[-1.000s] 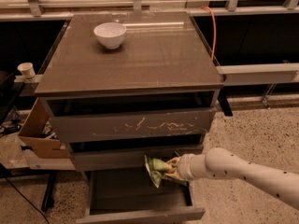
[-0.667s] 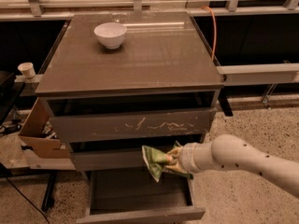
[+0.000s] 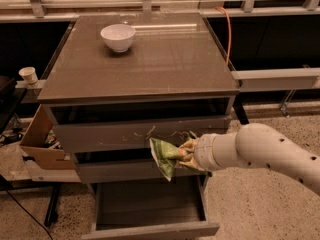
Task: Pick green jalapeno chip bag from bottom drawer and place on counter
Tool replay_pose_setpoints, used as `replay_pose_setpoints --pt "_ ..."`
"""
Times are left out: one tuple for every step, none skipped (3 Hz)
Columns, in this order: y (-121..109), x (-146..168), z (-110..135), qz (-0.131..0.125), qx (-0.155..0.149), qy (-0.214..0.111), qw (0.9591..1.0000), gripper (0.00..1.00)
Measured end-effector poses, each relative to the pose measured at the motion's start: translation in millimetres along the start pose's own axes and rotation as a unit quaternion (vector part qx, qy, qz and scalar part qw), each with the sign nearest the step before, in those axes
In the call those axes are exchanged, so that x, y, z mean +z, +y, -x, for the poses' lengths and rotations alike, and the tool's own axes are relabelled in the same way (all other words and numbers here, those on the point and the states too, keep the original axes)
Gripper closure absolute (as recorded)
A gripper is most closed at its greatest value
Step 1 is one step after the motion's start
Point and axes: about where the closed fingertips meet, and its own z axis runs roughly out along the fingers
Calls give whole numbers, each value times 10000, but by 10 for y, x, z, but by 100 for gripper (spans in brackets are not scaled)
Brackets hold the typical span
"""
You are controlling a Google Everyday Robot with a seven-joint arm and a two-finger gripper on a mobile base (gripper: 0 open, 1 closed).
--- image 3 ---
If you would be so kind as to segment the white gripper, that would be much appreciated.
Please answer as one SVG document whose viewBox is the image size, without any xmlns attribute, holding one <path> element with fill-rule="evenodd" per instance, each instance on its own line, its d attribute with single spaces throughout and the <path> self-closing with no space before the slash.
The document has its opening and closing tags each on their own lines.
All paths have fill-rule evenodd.
<svg viewBox="0 0 320 240">
<path fill-rule="evenodd" d="M 214 159 L 213 143 L 216 134 L 204 134 L 198 140 L 189 139 L 178 147 L 180 156 L 187 156 L 194 152 L 194 159 L 190 161 L 180 161 L 182 166 L 196 171 L 216 171 L 220 166 Z"/>
</svg>

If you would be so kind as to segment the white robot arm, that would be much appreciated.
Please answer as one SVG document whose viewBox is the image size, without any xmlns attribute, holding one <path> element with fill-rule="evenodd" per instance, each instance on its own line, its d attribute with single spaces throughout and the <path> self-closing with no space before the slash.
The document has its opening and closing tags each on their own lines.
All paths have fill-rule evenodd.
<svg viewBox="0 0 320 240">
<path fill-rule="evenodd" d="M 178 148 L 204 171 L 230 167 L 267 168 L 298 181 L 320 195 L 320 157 L 270 126 L 250 123 L 237 132 L 204 134 Z"/>
</svg>

